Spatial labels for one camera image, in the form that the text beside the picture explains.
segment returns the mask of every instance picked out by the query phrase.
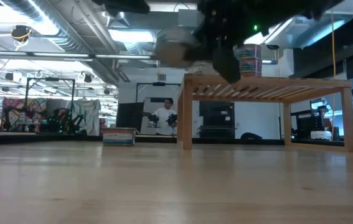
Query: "yellow cable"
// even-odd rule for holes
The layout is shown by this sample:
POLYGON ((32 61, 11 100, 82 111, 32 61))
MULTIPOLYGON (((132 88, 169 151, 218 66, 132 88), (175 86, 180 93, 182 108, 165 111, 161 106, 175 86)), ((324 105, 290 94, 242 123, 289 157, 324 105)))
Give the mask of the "yellow cable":
MULTIPOLYGON (((334 76, 332 79, 336 79, 337 66, 336 66, 336 43, 334 38, 334 12, 331 11, 331 42, 332 42, 332 66, 334 69, 334 76)), ((331 140, 334 140, 334 111, 336 106, 336 95, 332 95, 332 124, 331 124, 331 140)))
POLYGON ((280 78, 280 48, 277 49, 277 77, 280 78))
POLYGON ((14 30, 10 31, 10 35, 11 35, 14 39, 24 39, 24 38, 28 37, 28 36, 31 34, 32 29, 29 30, 28 34, 23 35, 23 36, 21 36, 21 37, 14 37, 14 36, 13 36, 13 31, 14 31, 14 30))

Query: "wooden table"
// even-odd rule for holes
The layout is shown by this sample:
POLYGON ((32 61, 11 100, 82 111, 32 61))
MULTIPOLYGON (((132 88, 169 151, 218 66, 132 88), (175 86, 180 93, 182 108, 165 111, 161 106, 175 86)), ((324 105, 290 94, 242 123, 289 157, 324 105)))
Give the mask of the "wooden table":
POLYGON ((245 77, 229 85, 218 75, 184 76, 178 99, 177 140, 183 149, 192 149, 192 101, 251 101, 283 103, 286 146, 338 149, 353 152, 352 83, 349 80, 308 78, 245 77), (290 104, 341 93, 344 120, 344 147, 291 142, 290 104))

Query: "white t-shirt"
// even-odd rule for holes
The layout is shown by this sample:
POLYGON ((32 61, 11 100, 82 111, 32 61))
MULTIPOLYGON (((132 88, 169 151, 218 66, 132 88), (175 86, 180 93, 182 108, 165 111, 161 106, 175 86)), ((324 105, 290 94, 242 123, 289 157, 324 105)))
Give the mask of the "white t-shirt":
POLYGON ((156 132, 164 135, 176 135, 176 128, 172 128, 167 122, 168 118, 172 114, 176 114, 174 110, 167 110, 160 108, 154 113, 158 117, 158 128, 156 132))

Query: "wooden floor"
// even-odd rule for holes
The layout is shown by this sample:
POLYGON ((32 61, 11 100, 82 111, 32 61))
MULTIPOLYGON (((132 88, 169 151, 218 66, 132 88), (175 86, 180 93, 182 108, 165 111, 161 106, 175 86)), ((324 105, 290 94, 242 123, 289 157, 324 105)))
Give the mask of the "wooden floor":
POLYGON ((0 223, 353 223, 353 154, 194 147, 0 146, 0 223))

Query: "stack of cups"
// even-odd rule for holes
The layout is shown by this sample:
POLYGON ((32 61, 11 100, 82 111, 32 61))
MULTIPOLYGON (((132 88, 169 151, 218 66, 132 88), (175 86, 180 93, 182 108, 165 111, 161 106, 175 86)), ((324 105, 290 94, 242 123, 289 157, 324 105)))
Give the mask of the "stack of cups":
POLYGON ((255 44, 245 44, 234 49, 236 59, 240 62, 242 77, 261 77, 262 59, 261 47, 255 44))

